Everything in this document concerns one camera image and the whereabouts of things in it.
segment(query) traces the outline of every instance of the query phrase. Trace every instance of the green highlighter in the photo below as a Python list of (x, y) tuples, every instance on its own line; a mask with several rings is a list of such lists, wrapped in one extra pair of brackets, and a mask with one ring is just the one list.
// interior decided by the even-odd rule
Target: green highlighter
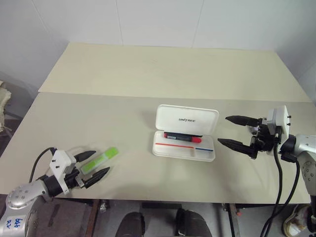
[(83, 165), (80, 169), (83, 174), (88, 174), (91, 171), (95, 170), (99, 165), (101, 165), (106, 160), (111, 159), (115, 155), (117, 155), (119, 151), (115, 147), (108, 148), (104, 153), (102, 153), (97, 158), (89, 161), (87, 164)]

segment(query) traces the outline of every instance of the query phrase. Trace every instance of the red line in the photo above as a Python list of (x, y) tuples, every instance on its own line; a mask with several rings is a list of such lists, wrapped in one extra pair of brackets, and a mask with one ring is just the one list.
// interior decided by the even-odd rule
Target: red line
[(171, 147), (184, 147), (184, 148), (192, 148), (194, 147), (188, 147), (188, 146), (180, 146), (180, 145), (173, 145), (173, 144), (166, 144), (166, 143), (155, 143), (156, 145), (164, 145), (164, 146), (171, 146)]

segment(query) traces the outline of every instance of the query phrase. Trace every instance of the black cable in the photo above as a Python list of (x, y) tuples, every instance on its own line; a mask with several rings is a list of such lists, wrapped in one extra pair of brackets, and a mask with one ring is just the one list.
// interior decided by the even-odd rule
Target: black cable
[(36, 158), (35, 162), (34, 162), (34, 165), (33, 165), (33, 168), (32, 168), (32, 171), (31, 171), (31, 176), (30, 176), (30, 179), (29, 179), (29, 183), (32, 181), (33, 179), (33, 176), (34, 176), (34, 172), (35, 172), (35, 168), (36, 168), (36, 165), (38, 164), (38, 161), (40, 160), (40, 158), (47, 152), (47, 151), (51, 151), (51, 153), (54, 155), (55, 151), (56, 151), (56, 148), (54, 147), (49, 147), (49, 148), (46, 148), (44, 151), (42, 151), (42, 153)]
[[(281, 194), (282, 194), (282, 185), (283, 185), (283, 172), (282, 172), (282, 167), (280, 165), (280, 162), (278, 160), (278, 155), (277, 155), (277, 147), (278, 147), (278, 143), (275, 142), (275, 145), (273, 147), (273, 155), (275, 158), (275, 162), (276, 162), (276, 166), (277, 166), (277, 170), (278, 170), (278, 194), (277, 194), (277, 198), (276, 198), (276, 203), (274, 205), (273, 211), (271, 216), (273, 216), (277, 210), (278, 207), (278, 203), (280, 201), (281, 198)], [(271, 224), (272, 224), (272, 220), (269, 221), (268, 223), (268, 227), (267, 227), (267, 231), (265, 233), (265, 237), (268, 236), (270, 228), (271, 228)], [(263, 233), (264, 233), (264, 229), (261, 231), (260, 237), (263, 237)]]
[(296, 161), (295, 163), (296, 163), (296, 174), (295, 174), (295, 179), (294, 179), (294, 183), (292, 186), (292, 190), (291, 190), (287, 200), (285, 201), (284, 205), (265, 222), (265, 225), (263, 226), (261, 233), (263, 233), (263, 231), (266, 229), (267, 225), (273, 220), (273, 218), (275, 218), (277, 215), (279, 215), (287, 207), (287, 205), (290, 203), (290, 201), (294, 195), (294, 192), (295, 192), (295, 189), (296, 189), (296, 186), (298, 183), (298, 179), (300, 177), (300, 164), (298, 163), (298, 161)]

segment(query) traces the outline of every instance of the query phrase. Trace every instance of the table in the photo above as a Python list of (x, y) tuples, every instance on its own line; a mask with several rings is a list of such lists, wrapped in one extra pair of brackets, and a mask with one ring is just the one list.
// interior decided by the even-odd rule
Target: table
[(40, 92), (310, 102), (271, 51), (70, 43)]
[[(75, 189), (71, 198), (135, 199), (226, 203), (274, 203), (277, 168), (274, 158), (260, 153), (256, 160), (215, 142), (213, 162), (156, 157), (152, 154), (155, 114), (159, 104), (216, 109), (220, 113), (213, 133), (249, 144), (243, 126), (227, 120), (229, 115), (255, 118), (285, 104), (291, 134), (315, 134), (316, 108), (310, 102), (143, 98), (42, 92), (0, 158), (0, 193), (8, 193), (29, 179), (33, 162), (49, 146), (73, 154), (117, 146), (119, 156), (107, 161), (106, 178), (89, 189)], [(49, 154), (38, 163), (35, 176), (47, 172)], [(281, 161), (283, 193), (287, 198), (295, 166)], [(310, 202), (302, 178), (292, 203)]]

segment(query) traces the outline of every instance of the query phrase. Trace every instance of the blue line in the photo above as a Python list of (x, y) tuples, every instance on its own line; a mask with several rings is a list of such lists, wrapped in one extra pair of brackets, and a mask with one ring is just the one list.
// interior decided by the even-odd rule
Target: blue line
[(213, 151), (213, 150), (211, 150), (211, 149), (199, 148), (199, 147), (196, 147), (196, 150), (209, 151), (209, 152), (212, 152), (212, 151)]

